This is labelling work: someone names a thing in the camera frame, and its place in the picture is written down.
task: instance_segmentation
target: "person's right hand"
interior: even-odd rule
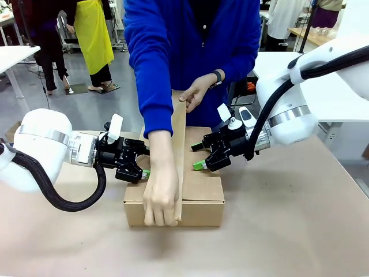
[[[149,133],[151,174],[144,192],[145,225],[176,226],[178,172],[168,131]]]
[[[75,34],[75,32],[76,32],[76,30],[74,30],[74,27],[73,27],[73,26],[71,26],[71,25],[68,25],[68,24],[67,24],[67,30],[68,30],[72,35],[74,35],[74,34]]]

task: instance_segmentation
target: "robotic arm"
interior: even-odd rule
[[[68,118],[57,111],[38,109],[27,113],[14,136],[14,147],[0,143],[0,180],[17,190],[41,190],[63,211],[82,211],[101,198],[106,187],[104,168],[117,169],[115,178],[136,184],[149,176],[137,166],[140,155],[149,155],[143,141],[120,136],[123,118],[114,115],[99,136],[73,132]],[[97,189],[85,201],[64,200],[54,189],[63,162],[94,167]]]
[[[218,111],[225,122],[219,132],[206,135],[193,151],[209,148],[210,156],[194,164],[195,170],[219,170],[231,164],[230,156],[243,155],[247,160],[274,144],[288,145],[309,138],[318,127],[310,112],[300,84],[310,78],[337,74],[359,96],[369,100],[369,38],[334,39],[291,61],[286,69],[257,83],[262,108],[258,120],[241,107],[242,121],[223,105]]]

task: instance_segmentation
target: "wristwatch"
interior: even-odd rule
[[[221,81],[221,74],[218,71],[213,71],[212,73],[214,73],[217,76],[217,81],[216,83],[214,83],[213,85],[210,86],[210,88],[215,88],[217,85],[220,85],[222,83]]]

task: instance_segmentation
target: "black pants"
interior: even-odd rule
[[[100,69],[99,72],[97,72],[94,75],[90,75],[92,85],[95,88],[101,87],[102,82],[108,82],[111,81],[111,75],[109,71],[109,65],[104,66]]]
[[[283,48],[279,46],[280,43],[284,43],[284,39],[275,39],[268,35],[266,37],[265,52],[282,51]]]
[[[57,64],[58,75],[61,80],[63,80],[64,76],[68,76],[59,34],[56,29],[53,31],[39,31],[33,40],[35,45],[41,47],[41,50],[36,54],[36,62],[42,67],[44,72],[46,88],[48,91],[53,91],[57,86],[54,82],[52,63],[55,62]]]

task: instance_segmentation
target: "person in white coat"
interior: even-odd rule
[[[296,25],[304,8],[310,0],[272,0],[269,8],[268,36],[265,51],[280,51],[280,43],[288,38],[288,28]]]

